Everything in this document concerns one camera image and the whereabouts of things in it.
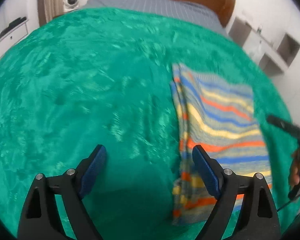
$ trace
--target human hand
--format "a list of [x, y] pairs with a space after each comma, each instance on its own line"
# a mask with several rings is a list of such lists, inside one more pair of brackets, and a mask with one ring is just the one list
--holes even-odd
[[300, 182], [300, 161], [297, 160], [297, 154], [300, 148], [297, 149], [291, 156], [294, 158], [290, 167], [289, 184], [291, 187], [298, 185]]

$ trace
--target gray bed sheet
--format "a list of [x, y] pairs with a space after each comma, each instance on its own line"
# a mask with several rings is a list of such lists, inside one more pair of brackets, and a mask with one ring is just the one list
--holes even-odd
[[218, 16], [209, 8], [186, 1], [176, 0], [88, 0], [83, 8], [115, 7], [154, 13], [191, 22], [228, 38]]

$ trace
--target bed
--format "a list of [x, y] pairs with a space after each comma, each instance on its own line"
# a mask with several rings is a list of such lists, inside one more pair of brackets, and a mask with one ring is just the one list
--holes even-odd
[[88, 0], [83, 8], [115, 7], [173, 17], [227, 37], [235, 0]]
[[[57, 17], [6, 53], [0, 60], [0, 218], [13, 233], [36, 173], [61, 174], [104, 144], [106, 169], [84, 200], [104, 239], [195, 239], [202, 223], [171, 224], [180, 163], [169, 87], [175, 62], [252, 87], [273, 167], [274, 199], [285, 202], [289, 188], [283, 178], [296, 142], [265, 117], [289, 120], [289, 112], [269, 79], [227, 38], [223, 27], [234, 5], [235, 0], [90, 0], [87, 8]], [[297, 208], [282, 211], [282, 228]]]

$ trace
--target black handle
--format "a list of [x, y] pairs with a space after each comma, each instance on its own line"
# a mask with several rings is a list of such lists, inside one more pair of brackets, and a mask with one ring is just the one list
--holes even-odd
[[298, 192], [299, 192], [299, 191], [300, 191], [300, 182], [299, 182], [298, 185], [295, 185], [295, 186], [293, 187], [293, 189], [289, 192], [288, 198], [289, 198], [290, 200], [295, 199], [295, 197], [298, 195]]
[[268, 115], [267, 122], [287, 132], [292, 137], [296, 138], [300, 143], [300, 127], [297, 127], [296, 125], [293, 125], [292, 123], [274, 115]]

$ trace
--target striped cloth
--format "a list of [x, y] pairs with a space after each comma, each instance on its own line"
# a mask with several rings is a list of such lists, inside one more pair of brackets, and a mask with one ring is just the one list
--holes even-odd
[[[252, 89], [229, 84], [214, 74], [196, 73], [183, 64], [173, 65], [170, 83], [179, 120], [180, 179], [173, 188], [173, 223], [206, 220], [216, 203], [208, 194], [192, 161], [200, 144], [223, 168], [238, 175], [261, 172], [269, 186], [272, 178], [266, 145], [253, 118]], [[238, 195], [234, 210], [240, 209]]]

